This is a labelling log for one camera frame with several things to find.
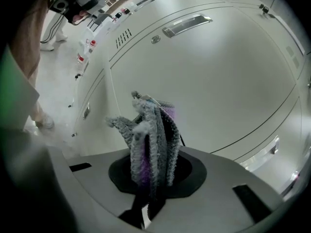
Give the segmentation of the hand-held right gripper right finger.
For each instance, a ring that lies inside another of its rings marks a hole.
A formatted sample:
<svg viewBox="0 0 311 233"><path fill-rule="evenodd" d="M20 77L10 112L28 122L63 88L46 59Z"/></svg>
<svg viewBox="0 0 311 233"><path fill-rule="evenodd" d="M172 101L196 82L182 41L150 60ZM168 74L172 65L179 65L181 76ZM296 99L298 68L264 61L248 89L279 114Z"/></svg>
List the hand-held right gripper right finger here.
<svg viewBox="0 0 311 233"><path fill-rule="evenodd" d="M235 233L255 223L233 188L247 185L275 211L283 198L238 163L203 151L180 147L206 167L202 186L187 198L168 199L148 227L150 233Z"/></svg>

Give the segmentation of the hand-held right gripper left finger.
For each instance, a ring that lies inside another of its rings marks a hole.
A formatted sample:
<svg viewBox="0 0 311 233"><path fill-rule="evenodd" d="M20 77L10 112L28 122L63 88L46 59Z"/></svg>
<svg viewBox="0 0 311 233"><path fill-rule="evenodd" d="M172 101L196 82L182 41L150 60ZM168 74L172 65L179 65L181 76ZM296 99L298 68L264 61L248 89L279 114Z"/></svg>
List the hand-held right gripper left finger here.
<svg viewBox="0 0 311 233"><path fill-rule="evenodd" d="M120 226L115 232L141 233L138 229L122 220L119 215L131 209L135 196L121 192L108 176L110 165L125 156L129 155L129 150L119 150L115 152L80 156L67 159L69 166L82 163L89 163L91 167L73 172L74 177L87 192L103 209L108 212L112 219L116 220L116 225Z"/></svg>

